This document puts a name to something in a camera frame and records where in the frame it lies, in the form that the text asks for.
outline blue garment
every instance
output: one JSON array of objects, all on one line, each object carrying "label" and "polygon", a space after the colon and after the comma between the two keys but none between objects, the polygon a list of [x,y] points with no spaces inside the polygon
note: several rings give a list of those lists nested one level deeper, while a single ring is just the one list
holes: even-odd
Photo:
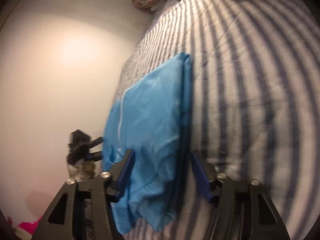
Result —
[{"label": "blue garment", "polygon": [[176,218],[177,191],[187,155],[192,69],[180,53],[127,89],[109,114],[104,133],[103,170],[135,152],[129,186],[112,203],[118,231],[126,234],[139,217],[156,231]]}]

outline bed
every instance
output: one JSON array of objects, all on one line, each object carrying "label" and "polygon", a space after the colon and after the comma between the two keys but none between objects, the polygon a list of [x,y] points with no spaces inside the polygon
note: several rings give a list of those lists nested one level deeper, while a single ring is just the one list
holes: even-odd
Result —
[{"label": "bed", "polygon": [[[320,214],[320,28],[301,0],[181,0],[159,13],[122,69],[115,100],[159,64],[193,58],[191,150],[232,179],[258,179],[292,240]],[[213,208],[187,174],[178,219],[132,240],[202,239]]]}]

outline wall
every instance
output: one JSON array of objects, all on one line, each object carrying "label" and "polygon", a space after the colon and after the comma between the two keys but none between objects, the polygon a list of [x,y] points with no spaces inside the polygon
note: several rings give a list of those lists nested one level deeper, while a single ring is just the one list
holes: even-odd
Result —
[{"label": "wall", "polygon": [[22,0],[0,33],[0,209],[33,221],[68,178],[70,132],[102,135],[151,16],[131,0]]}]

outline blue fabric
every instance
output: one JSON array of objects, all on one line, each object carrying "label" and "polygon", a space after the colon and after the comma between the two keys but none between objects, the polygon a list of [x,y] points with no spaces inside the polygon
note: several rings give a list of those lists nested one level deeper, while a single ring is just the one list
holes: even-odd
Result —
[{"label": "blue fabric", "polygon": [[121,161],[127,149],[136,160],[130,184],[112,203],[118,231],[126,234],[139,217],[156,231],[176,218],[177,192],[189,150],[191,60],[180,53],[127,89],[109,114],[103,169]]}]

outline silver screw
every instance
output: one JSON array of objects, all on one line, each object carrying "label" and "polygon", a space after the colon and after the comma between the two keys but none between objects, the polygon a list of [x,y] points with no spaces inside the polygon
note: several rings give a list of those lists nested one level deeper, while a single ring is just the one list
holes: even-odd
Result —
[{"label": "silver screw", "polygon": [[254,185],[254,186],[258,186],[258,185],[260,184],[260,182],[259,182],[257,179],[252,179],[252,180],[250,181],[250,184],[251,184],[251,185]]},{"label": "silver screw", "polygon": [[111,176],[111,173],[105,171],[105,172],[102,172],[102,173],[100,174],[100,176],[103,177],[103,178],[109,178],[109,177]]},{"label": "silver screw", "polygon": [[218,178],[218,179],[226,179],[226,178],[227,178],[227,175],[224,174],[224,173],[222,173],[222,172],[219,172],[219,173],[217,174],[217,178]]},{"label": "silver screw", "polygon": [[75,184],[75,183],[76,183],[76,180],[73,179],[73,178],[67,179],[66,183],[67,183],[68,185],[72,185],[72,184]]}]

